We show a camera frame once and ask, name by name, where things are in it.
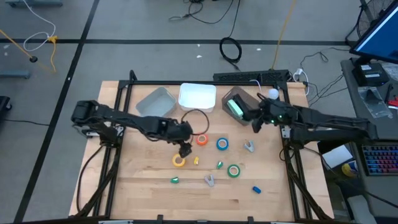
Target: green plastic piece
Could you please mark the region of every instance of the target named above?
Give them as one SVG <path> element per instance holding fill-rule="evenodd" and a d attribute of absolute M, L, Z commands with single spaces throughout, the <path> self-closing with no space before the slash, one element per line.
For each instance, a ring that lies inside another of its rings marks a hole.
<path fill-rule="evenodd" d="M 218 161 L 218 163 L 217 163 L 217 169 L 221 169 L 223 165 L 224 165 L 223 162 Z"/>
<path fill-rule="evenodd" d="M 227 105 L 231 112 L 235 114 L 235 116 L 238 116 L 242 119 L 243 116 L 243 111 L 240 109 L 240 107 L 235 103 L 234 100 L 228 100 Z"/>
<path fill-rule="evenodd" d="M 180 182 L 180 180 L 178 179 L 178 177 L 174 177 L 174 178 L 172 178 L 172 179 L 170 180 L 170 182 L 171 182 L 172 184 L 178 184 L 178 183 Z"/>

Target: blue tape roll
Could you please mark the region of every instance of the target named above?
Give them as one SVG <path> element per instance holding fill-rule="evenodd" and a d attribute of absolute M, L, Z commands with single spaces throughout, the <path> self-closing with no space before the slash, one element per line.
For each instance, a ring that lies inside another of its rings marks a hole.
<path fill-rule="evenodd" d="M 225 142 L 225 146 L 224 147 L 221 147 L 220 146 L 220 141 L 221 142 Z M 228 139 L 226 139 L 226 138 L 219 138 L 218 140 L 217 140 L 217 149 L 219 149 L 219 150 L 221 150 L 221 151 L 224 151 L 224 150 L 226 150 L 228 148 Z"/>

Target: blue screen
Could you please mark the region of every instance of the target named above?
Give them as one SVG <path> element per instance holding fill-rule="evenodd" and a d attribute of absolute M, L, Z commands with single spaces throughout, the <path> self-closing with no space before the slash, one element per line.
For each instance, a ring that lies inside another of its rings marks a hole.
<path fill-rule="evenodd" d="M 362 39 L 355 51 L 398 63 L 398 3 Z"/>

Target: gray plastic clip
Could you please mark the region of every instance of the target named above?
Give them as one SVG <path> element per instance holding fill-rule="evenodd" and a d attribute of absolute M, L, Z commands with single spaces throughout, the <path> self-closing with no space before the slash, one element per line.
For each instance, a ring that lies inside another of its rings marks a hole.
<path fill-rule="evenodd" d="M 243 146 L 245 149 L 249 150 L 249 152 L 254 152 L 254 143 L 252 140 L 249 141 L 249 145 L 245 143 Z"/>
<path fill-rule="evenodd" d="M 205 181 L 207 184 L 209 184 L 210 187 L 214 186 L 213 174 L 210 174 L 209 176 L 205 176 Z"/>

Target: concrete floor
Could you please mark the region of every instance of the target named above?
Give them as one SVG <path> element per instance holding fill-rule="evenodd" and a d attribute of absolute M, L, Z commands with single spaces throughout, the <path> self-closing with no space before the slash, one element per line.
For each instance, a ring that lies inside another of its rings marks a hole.
<path fill-rule="evenodd" d="M 60 8 L 34 8 L 36 13 L 57 25 L 56 34 L 60 39 L 70 39 L 74 43 L 57 45 L 55 64 L 58 72 L 55 75 L 30 63 L 15 46 L 0 44 L 0 70 L 26 69 L 32 73 L 28 80 L 0 80 L 0 95 L 11 97 L 14 106 L 7 118 L 50 123 L 94 2 L 67 0 Z M 205 7 L 197 16 L 215 21 L 229 3 L 229 0 L 206 0 Z M 86 139 L 71 128 L 70 115 L 78 100 L 97 98 L 103 80 L 127 79 L 130 69 L 135 71 L 139 80 L 212 80 L 214 73 L 234 72 L 234 68 L 222 59 L 217 42 L 197 44 L 205 43 L 203 40 L 220 40 L 229 34 L 237 3 L 234 2 L 221 22 L 209 25 L 192 18 L 168 21 L 171 16 L 186 13 L 188 4 L 182 1 L 99 1 L 87 38 L 137 42 L 83 46 L 24 221 L 67 217 L 86 145 Z M 288 0 L 242 1 L 232 38 L 277 40 L 290 4 Z M 355 23 L 358 6 L 359 1 L 297 1 L 284 34 L 284 40 L 296 40 L 294 43 L 297 45 L 280 47 L 276 69 L 294 72 L 305 55 L 329 47 L 348 49 L 331 46 L 330 43 L 344 41 L 344 36 Z M 34 17 L 27 9 L 11 8 L 4 2 L 0 3 L 0 28 L 15 39 L 25 39 L 40 31 L 52 31 L 50 25 Z M 164 39 L 197 41 L 170 44 Z M 139 44 L 141 40 L 154 41 Z M 326 41 L 327 45 L 302 42 L 308 40 Z M 271 67 L 275 45 L 247 44 L 242 48 L 243 57 L 238 64 L 242 71 L 268 70 Z M 227 46 L 225 51 L 234 54 L 235 49 Z M 51 53 L 51 44 L 33 52 L 48 66 Z M 320 88 L 341 75 L 340 61 L 351 57 L 347 52 L 335 50 L 327 50 L 325 54 L 329 58 L 328 63 L 322 62 L 318 56 L 308 58 L 304 63 L 310 82 Z M 344 87 L 346 84 L 342 80 L 330 91 Z M 311 90 L 308 99 L 313 95 Z M 322 99 L 313 108 L 324 113 L 354 116 L 347 91 Z M 0 223 L 9 223 L 16 216 L 47 127 L 5 121 L 0 132 L 0 201 L 3 202 L 0 205 Z"/>

